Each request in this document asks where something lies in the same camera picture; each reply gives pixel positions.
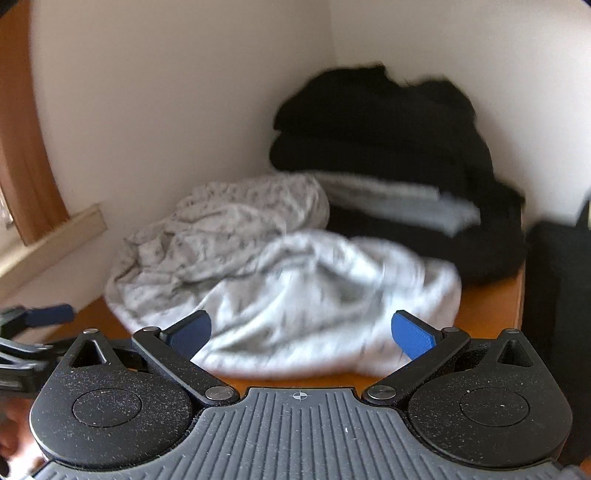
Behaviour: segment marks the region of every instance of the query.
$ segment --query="pile of clothes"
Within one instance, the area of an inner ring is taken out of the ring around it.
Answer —
[[[474,123],[448,80],[400,86],[383,65],[329,70],[279,109],[271,164],[317,176],[328,230],[389,239],[452,262],[464,285],[487,283],[525,260],[524,199],[495,178]]]
[[[386,240],[327,232],[328,218],[310,175],[196,187],[125,240],[106,301],[131,331],[207,311],[212,337],[192,360],[216,375],[388,375],[409,361],[392,315],[452,325],[456,270]]]
[[[127,238],[109,307],[129,330],[207,311],[212,337],[192,360],[215,375],[388,375],[410,360],[392,340],[397,310],[450,326],[460,277],[524,260],[523,198],[495,179],[474,120],[446,80],[322,73],[277,113],[281,172],[196,187]]]

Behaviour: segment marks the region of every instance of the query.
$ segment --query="metal pivot screw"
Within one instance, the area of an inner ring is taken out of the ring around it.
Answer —
[[[234,390],[230,387],[210,387],[205,391],[205,396],[210,400],[229,400],[234,395]]]
[[[389,400],[396,396],[396,390],[387,385],[374,385],[367,389],[367,393],[374,400]]]

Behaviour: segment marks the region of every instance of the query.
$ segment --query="light gray cloth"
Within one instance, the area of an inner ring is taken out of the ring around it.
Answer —
[[[435,187],[378,180],[350,173],[312,171],[331,205],[358,210],[376,218],[422,226],[453,237],[480,225],[480,210],[472,202]]]
[[[456,270],[389,241],[313,230],[328,213],[310,175],[197,187],[126,239],[105,298],[130,330],[207,311],[212,338],[193,362],[216,375],[389,374],[409,361],[392,315],[452,325]]]

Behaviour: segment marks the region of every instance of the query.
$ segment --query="folded gray shirt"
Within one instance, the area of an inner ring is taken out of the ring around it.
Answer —
[[[472,202],[440,194],[436,187],[350,173],[311,173],[326,192],[331,205],[430,228],[450,237],[470,226],[480,225],[480,210]]]

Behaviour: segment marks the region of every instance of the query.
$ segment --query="white wall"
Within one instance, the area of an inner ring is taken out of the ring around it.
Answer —
[[[330,0],[337,59],[397,80],[443,74],[471,98],[526,218],[574,221],[591,187],[591,8],[581,0]]]
[[[212,179],[264,171],[280,103],[335,62],[318,0],[37,0],[41,129],[71,213],[108,232],[5,304],[99,296],[121,238]]]

